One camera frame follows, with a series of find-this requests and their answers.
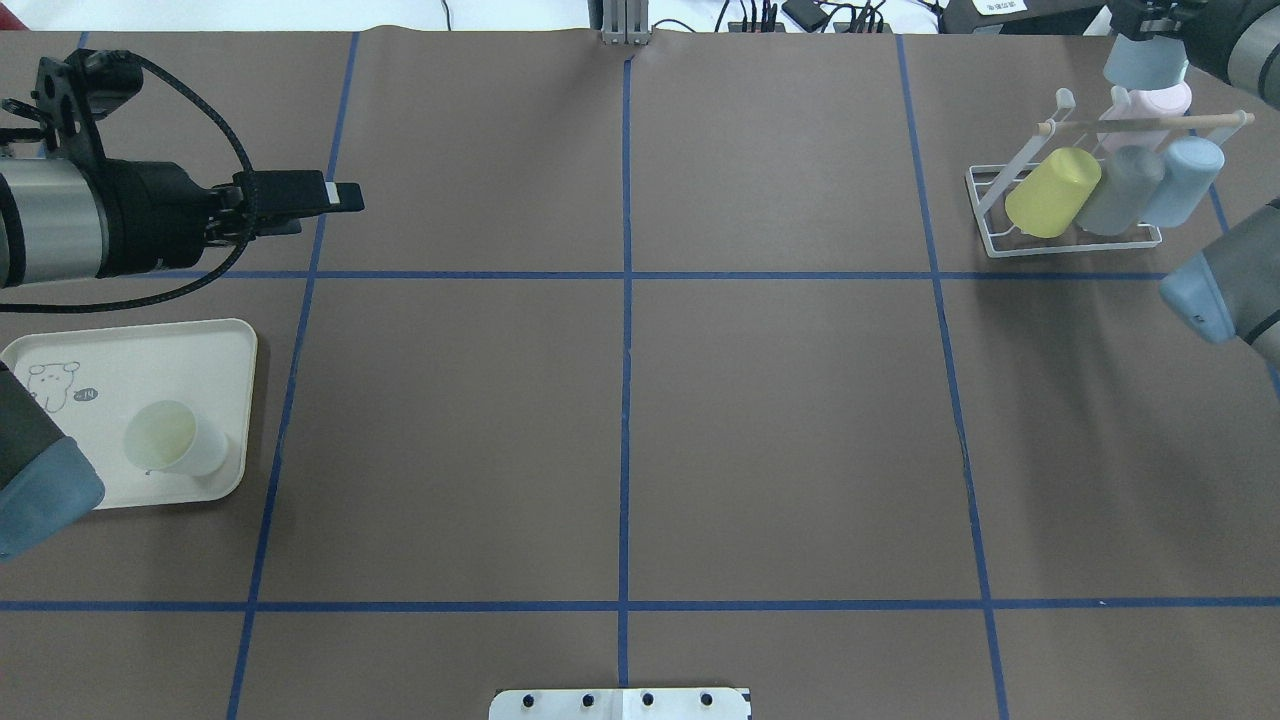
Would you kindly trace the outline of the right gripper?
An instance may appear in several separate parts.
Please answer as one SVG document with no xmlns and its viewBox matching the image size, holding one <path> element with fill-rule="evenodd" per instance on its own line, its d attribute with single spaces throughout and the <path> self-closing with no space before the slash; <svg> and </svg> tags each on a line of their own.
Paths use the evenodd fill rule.
<svg viewBox="0 0 1280 720">
<path fill-rule="evenodd" d="M 1231 47 L 1242 35 L 1235 1 L 1108 1 L 1110 26 L 1132 41 L 1180 40 L 1188 50 Z"/>
</svg>

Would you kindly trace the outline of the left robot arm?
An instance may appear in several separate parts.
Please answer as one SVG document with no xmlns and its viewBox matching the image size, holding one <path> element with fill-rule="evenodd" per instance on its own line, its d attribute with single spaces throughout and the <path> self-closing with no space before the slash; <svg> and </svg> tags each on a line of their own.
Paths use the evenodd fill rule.
<svg viewBox="0 0 1280 720">
<path fill-rule="evenodd" d="M 197 183 L 174 161 L 111 158 L 100 123 L 152 76 L 200 111 L 229 143 L 229 181 Z M 3 304 L 6 315 L 123 313 L 183 299 L 227 275 L 262 237 L 297 234 L 308 218 L 356 214 L 364 187 L 324 170 L 256 167 L 229 120 L 155 60 L 131 50 L 78 49 L 38 61 L 27 100 L 3 100 L 23 120 L 3 129 L 3 290 L 156 275 L 227 256 L 174 288 L 99 302 Z M 3 559 L 10 561 L 78 521 L 106 486 L 79 445 L 54 420 L 54 382 L 3 366 Z"/>
</svg>

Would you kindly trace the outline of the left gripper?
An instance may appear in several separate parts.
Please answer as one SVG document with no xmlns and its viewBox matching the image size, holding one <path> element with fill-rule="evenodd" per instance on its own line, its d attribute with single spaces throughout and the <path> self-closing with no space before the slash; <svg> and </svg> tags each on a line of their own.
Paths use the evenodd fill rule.
<svg viewBox="0 0 1280 720">
<path fill-rule="evenodd" d="M 172 161 L 106 155 L 99 122 L 154 76 L 224 135 L 241 164 L 206 188 Z M 191 268 L 206 249 L 296 234 L 306 218 L 365 210 L 356 182 L 320 170 L 260 170 L 225 119 L 191 87 L 131 51 L 78 50 L 38 61 L 29 101 L 3 100 L 26 120 L 3 129 L 1 275 L 87 281 Z"/>
</svg>

